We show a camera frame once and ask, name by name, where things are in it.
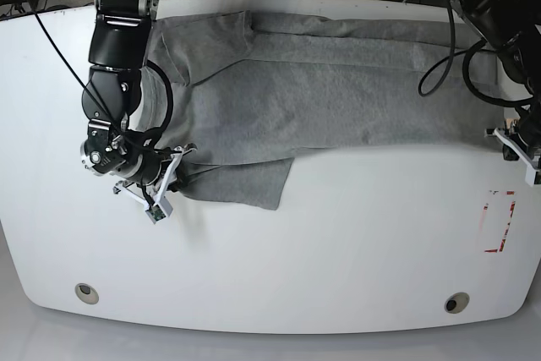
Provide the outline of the black robot arm image left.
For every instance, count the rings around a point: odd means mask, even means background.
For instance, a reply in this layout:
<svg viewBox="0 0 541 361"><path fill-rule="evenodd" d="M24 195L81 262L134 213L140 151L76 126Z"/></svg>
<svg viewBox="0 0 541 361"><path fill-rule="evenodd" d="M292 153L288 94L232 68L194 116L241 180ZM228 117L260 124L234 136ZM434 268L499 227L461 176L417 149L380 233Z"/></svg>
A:
<svg viewBox="0 0 541 361"><path fill-rule="evenodd" d="M89 81L81 104L88 118L81 146L85 168L120 178L113 191L126 193L157 219L172 208L165 194L178 189L182 158L196 149L188 144L157 148L172 119L172 85L165 72L148 59L148 48L160 0L94 0L96 22L89 51ZM161 124L144 131L130 129L142 100L143 68L162 81L166 111Z"/></svg>

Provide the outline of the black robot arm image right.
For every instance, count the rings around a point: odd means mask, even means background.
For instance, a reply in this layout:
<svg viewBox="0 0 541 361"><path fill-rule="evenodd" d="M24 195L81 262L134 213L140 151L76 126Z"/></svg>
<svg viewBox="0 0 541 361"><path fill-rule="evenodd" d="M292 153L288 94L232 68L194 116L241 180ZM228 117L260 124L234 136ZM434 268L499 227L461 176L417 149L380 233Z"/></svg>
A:
<svg viewBox="0 0 541 361"><path fill-rule="evenodd" d="M527 157L540 159L540 0L445 0L480 40L467 51L462 73L467 88L482 101L514 109L519 119L508 131ZM505 100L481 93L470 80L469 65L485 46L497 55L513 82L529 96Z"/></svg>

